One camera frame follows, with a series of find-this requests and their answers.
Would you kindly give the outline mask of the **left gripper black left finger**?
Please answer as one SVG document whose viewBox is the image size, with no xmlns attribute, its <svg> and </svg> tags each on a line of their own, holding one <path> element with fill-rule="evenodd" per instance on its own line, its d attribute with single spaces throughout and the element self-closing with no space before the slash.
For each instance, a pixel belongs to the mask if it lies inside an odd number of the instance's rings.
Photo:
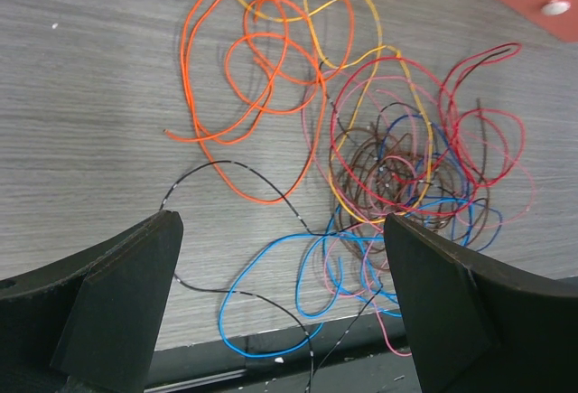
<svg viewBox="0 0 578 393">
<path fill-rule="evenodd" d="M 160 211 L 1 282 L 3 392 L 141 392 L 182 245 Z"/>
</svg>

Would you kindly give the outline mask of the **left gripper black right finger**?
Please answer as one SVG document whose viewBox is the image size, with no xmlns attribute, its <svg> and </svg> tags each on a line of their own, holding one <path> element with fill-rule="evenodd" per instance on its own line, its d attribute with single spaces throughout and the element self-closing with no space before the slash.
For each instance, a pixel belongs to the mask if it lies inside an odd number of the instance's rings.
<svg viewBox="0 0 578 393">
<path fill-rule="evenodd" d="M 422 391 L 577 390 L 576 278 L 512 267 L 396 214 L 384 242 Z"/>
</svg>

